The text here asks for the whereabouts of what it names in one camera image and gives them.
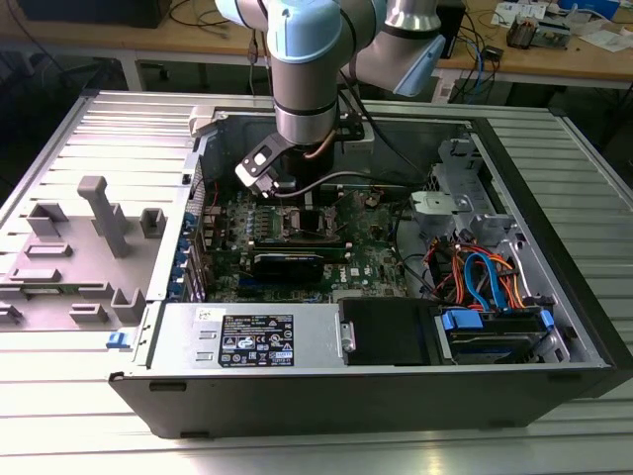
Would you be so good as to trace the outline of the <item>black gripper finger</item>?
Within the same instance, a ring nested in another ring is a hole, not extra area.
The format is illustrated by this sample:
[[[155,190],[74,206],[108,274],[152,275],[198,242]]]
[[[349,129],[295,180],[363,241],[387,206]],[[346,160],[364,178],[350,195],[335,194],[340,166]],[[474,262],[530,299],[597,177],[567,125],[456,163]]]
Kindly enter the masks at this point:
[[[308,192],[304,196],[304,206],[300,210],[300,230],[307,234],[326,235],[330,208],[318,199],[318,192]]]

